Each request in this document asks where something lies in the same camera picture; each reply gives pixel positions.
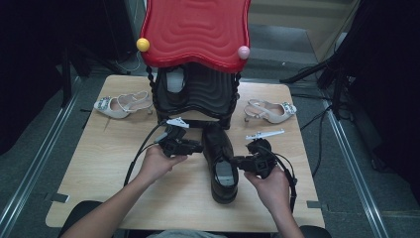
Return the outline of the person's left hand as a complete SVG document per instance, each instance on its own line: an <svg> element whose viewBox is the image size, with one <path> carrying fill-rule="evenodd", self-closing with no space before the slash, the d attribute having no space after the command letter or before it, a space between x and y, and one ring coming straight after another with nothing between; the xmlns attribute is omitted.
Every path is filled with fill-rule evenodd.
<svg viewBox="0 0 420 238"><path fill-rule="evenodd" d="M151 185L186 159L187 156L169 158L163 153L160 146L151 146L146 150L142 166L135 177L135 181L139 181L143 185Z"/></svg>

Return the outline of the black metal stand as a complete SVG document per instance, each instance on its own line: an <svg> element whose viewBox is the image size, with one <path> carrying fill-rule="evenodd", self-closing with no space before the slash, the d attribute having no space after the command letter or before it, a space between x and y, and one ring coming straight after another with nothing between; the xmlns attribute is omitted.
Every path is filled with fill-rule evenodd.
<svg viewBox="0 0 420 238"><path fill-rule="evenodd" d="M73 95L72 79L70 76L70 67L76 70L80 76L88 76L90 74L90 67L87 59L94 60L102 66L108 68L112 72L119 75L130 75L131 69L122 69L120 66L111 64L108 60L105 60L89 50L85 46L78 44L67 45L61 53L61 78L62 78L62 102L61 106L65 107L69 104L70 99Z"/></svg>

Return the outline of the person's right hand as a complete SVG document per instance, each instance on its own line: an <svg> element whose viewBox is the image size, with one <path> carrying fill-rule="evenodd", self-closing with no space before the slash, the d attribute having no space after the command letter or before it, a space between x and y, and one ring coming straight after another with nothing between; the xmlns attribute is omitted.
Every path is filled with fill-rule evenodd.
<svg viewBox="0 0 420 238"><path fill-rule="evenodd" d="M274 167L267 178L259 178L251 172L244 172L244 176L255 187L262 204L270 213L290 211L289 183L282 169Z"/></svg>

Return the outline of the white heeled sandal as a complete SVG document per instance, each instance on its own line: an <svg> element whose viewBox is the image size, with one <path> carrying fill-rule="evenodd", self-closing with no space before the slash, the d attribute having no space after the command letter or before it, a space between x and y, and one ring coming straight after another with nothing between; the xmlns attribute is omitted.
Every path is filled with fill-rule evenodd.
<svg viewBox="0 0 420 238"><path fill-rule="evenodd" d="M94 103L94 109L113 118L124 119L140 110L152 113L153 102L147 91L121 94L116 97L105 96Z"/></svg>
<svg viewBox="0 0 420 238"><path fill-rule="evenodd" d="M271 103L262 99L250 99L244 107L245 120L263 119L271 124L279 124L295 115L297 108L289 103Z"/></svg>

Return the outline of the black tripod stand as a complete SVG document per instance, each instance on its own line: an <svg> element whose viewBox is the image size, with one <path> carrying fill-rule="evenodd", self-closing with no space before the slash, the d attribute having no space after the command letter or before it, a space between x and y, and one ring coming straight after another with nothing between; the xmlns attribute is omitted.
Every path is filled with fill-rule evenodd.
<svg viewBox="0 0 420 238"><path fill-rule="evenodd" d="M319 89L327 89L331 84L334 85L333 96L331 100L332 112L337 120L341 119L340 106L341 93L345 86L347 75L345 73L344 66L344 53L342 51L336 51L329 58L313 65L307 69L303 69L301 72L293 75L290 78L281 79L280 83L294 83L311 74L322 70L322 74L317 79L317 85Z"/></svg>

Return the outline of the black leather shoe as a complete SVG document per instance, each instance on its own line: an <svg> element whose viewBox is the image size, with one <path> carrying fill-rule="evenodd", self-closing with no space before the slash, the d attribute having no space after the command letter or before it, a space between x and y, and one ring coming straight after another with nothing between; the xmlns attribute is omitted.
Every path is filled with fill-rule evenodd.
<svg viewBox="0 0 420 238"><path fill-rule="evenodd" d="M233 147L225 130L218 124L208 124L202 131L203 155L211 180L211 193L221 204L232 202L238 192L238 169L231 164Z"/></svg>
<svg viewBox="0 0 420 238"><path fill-rule="evenodd" d="M161 82L170 105L181 106L186 102L186 81L187 72L183 65L166 67L162 70Z"/></svg>

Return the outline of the grey tape strip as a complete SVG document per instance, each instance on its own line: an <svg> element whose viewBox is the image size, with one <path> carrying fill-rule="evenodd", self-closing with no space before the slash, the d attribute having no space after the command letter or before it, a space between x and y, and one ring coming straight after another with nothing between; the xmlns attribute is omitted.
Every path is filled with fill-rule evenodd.
<svg viewBox="0 0 420 238"><path fill-rule="evenodd" d="M45 200L55 201L55 202L60 202L60 203L67 203L69 200L69 196L67 194L61 194L61 193L47 193L45 195Z"/></svg>
<svg viewBox="0 0 420 238"><path fill-rule="evenodd" d="M323 202L320 202L318 200L307 200L306 204L307 204L308 208L319 208L319 209L324 210L324 211L329 210L329 206L328 206L327 203L323 203Z"/></svg>

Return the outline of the person's grey clothing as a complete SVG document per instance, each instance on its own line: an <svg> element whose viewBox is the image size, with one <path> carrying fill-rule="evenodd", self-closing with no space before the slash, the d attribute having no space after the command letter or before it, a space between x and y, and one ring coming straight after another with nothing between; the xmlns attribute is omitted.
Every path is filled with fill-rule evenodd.
<svg viewBox="0 0 420 238"><path fill-rule="evenodd" d="M164 230L148 235L146 238L227 238L225 235L198 230Z"/></svg>

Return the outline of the red and black shoe rack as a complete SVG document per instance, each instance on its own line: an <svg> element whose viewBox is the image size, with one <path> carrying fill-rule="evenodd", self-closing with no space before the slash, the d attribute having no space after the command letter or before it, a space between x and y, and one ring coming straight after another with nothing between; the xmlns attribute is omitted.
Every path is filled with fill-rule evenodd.
<svg viewBox="0 0 420 238"><path fill-rule="evenodd" d="M251 0L147 0L137 47L147 66L157 118L198 111L230 127L250 55ZM187 100L168 103L162 70L183 65Z"/></svg>

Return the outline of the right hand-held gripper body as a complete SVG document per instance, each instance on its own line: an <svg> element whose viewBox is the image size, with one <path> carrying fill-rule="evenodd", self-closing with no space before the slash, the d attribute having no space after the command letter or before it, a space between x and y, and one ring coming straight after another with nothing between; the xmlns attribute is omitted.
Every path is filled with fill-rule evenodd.
<svg viewBox="0 0 420 238"><path fill-rule="evenodd" d="M246 156L246 172L256 173L263 179L270 175L277 164L277 156L272 151L271 144L266 138L283 133L284 130L280 129L270 132L256 132L254 135L246 137L247 140L250 140L247 145L250 155Z"/></svg>

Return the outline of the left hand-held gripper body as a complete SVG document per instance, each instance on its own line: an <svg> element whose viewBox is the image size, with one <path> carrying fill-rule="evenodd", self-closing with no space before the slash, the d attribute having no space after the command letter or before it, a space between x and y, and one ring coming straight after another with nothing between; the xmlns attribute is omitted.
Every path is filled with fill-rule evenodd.
<svg viewBox="0 0 420 238"><path fill-rule="evenodd" d="M183 140L183 136L186 134L186 128L189 125L180 117L166 120L165 125L166 128L163 133L155 139L163 153L169 158L171 156L188 155L188 143Z"/></svg>

